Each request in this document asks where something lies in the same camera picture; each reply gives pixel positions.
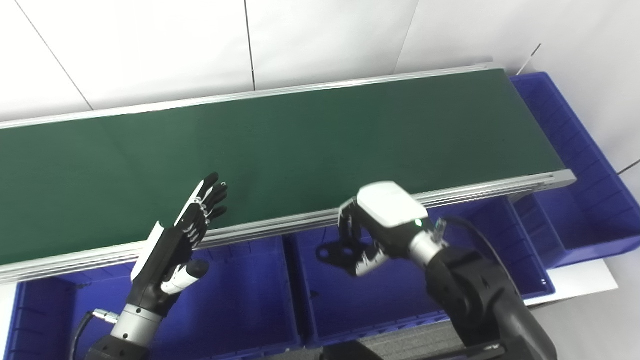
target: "cable connector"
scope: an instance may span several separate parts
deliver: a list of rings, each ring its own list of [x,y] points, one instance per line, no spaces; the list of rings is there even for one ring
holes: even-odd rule
[[[108,322],[114,325],[118,322],[118,319],[120,318],[120,315],[116,313],[112,313],[111,311],[103,310],[103,309],[93,310],[92,314],[94,317],[98,319],[102,319],[105,322]]]
[[[436,225],[435,225],[435,229],[433,229],[433,235],[432,235],[432,239],[433,242],[435,242],[436,244],[442,246],[442,247],[448,247],[449,244],[444,240],[444,231],[447,229],[447,221],[439,218],[438,221],[436,221]]]

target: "aluminum frame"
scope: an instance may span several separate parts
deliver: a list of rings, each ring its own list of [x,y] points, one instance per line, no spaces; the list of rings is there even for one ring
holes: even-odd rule
[[[411,74],[380,76],[375,78],[338,81],[316,85],[292,86],[288,88],[260,90],[255,92],[159,102],[155,104],[126,106],[123,108],[114,108],[108,110],[85,111],[66,115],[38,117],[24,120],[11,120],[0,122],[0,130],[22,126],[50,124],[55,122],[93,119],[97,117],[146,113],[151,111],[183,108],[186,106],[213,104],[216,102],[295,94],[316,90],[329,90],[375,83],[386,83],[389,81],[420,79],[432,76],[445,76],[451,74],[462,74],[466,72],[503,68],[504,67],[496,63],[483,63],[473,66],[456,67],[451,69],[414,72]],[[487,183],[472,184],[468,186],[459,186],[456,188],[448,188],[433,192],[419,193],[415,194],[414,197],[427,208],[485,199],[501,195],[509,195],[512,199],[517,199],[526,193],[548,190],[551,188],[559,188],[569,185],[575,180],[576,178],[571,170],[559,170],[556,172],[548,172],[538,175],[520,176],[510,179],[490,181]],[[335,225],[337,223],[337,215],[338,209],[329,209],[314,213],[293,215],[272,220],[236,225],[223,229],[215,229],[207,232],[207,235],[203,239],[202,243],[198,246],[198,249],[206,249],[241,241],[264,238],[267,236],[275,236],[279,234],[313,229],[316,227]],[[104,266],[130,263],[138,258],[143,244],[144,241],[137,241],[134,243],[115,245],[112,247],[73,252],[70,254],[2,265],[0,266],[0,284],[8,282],[30,281],[41,279],[44,277],[101,268]]]

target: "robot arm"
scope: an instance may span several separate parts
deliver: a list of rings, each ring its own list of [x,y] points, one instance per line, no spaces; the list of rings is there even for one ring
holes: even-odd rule
[[[131,272],[131,291],[122,314],[111,334],[89,349],[87,360],[148,357],[149,345],[181,291],[209,269],[206,261],[191,260],[191,255],[211,220],[227,210],[215,207],[227,197],[227,185],[217,182],[216,173],[201,181],[172,227],[165,229],[156,223]]]
[[[424,207],[397,184],[374,183],[340,208],[340,240],[322,244],[316,256],[354,276],[388,259],[409,259],[424,269],[427,293],[449,315],[467,347],[438,358],[557,359],[554,344],[504,266],[476,251],[449,247],[440,225],[436,229]],[[369,231],[373,245],[360,241],[360,226]]]

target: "blue storage bin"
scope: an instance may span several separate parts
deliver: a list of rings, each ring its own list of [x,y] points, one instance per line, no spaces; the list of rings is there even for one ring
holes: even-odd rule
[[[433,208],[429,209],[429,215],[434,219],[444,215],[461,216],[478,226],[505,262],[525,298],[555,291],[506,198]],[[424,272],[409,261],[389,261],[361,278],[318,262],[316,247],[337,238],[337,228],[327,227],[290,235],[285,240],[285,245],[296,255],[296,261],[289,263],[298,280],[299,310],[305,315],[299,318],[307,320],[300,324],[307,347],[448,319],[427,295]],[[474,242],[466,231],[453,225],[445,239],[452,245],[478,248],[491,256],[486,245]]]
[[[209,273],[162,322],[151,359],[253,359],[301,346],[280,237],[199,250],[194,258],[208,260]],[[71,334],[87,311],[122,311],[131,269],[117,265],[19,284],[5,359],[67,359]],[[78,359],[112,328],[92,320]]]
[[[516,210],[547,268],[640,246],[640,207],[544,72],[512,78],[577,182],[530,195]]]

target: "white surface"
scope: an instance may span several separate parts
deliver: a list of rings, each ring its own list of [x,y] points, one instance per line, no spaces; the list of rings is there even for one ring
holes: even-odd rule
[[[517,71],[570,0],[421,0],[396,73],[496,61]]]
[[[619,289],[533,313],[556,344],[558,359],[637,359],[640,354],[640,250],[605,262]]]
[[[570,299],[618,288],[604,260],[592,260],[548,271],[556,293],[525,300],[528,306]]]
[[[20,4],[95,109],[253,90],[243,0]]]
[[[573,1],[529,71],[546,71],[613,167],[640,158],[639,1]]]
[[[247,0],[256,89],[393,74],[416,0]]]
[[[20,8],[0,0],[0,121],[89,110]]]
[[[0,356],[4,357],[4,348],[11,326],[16,284],[0,285]]]
[[[640,164],[622,173],[620,179],[636,198],[636,201],[640,202]]]

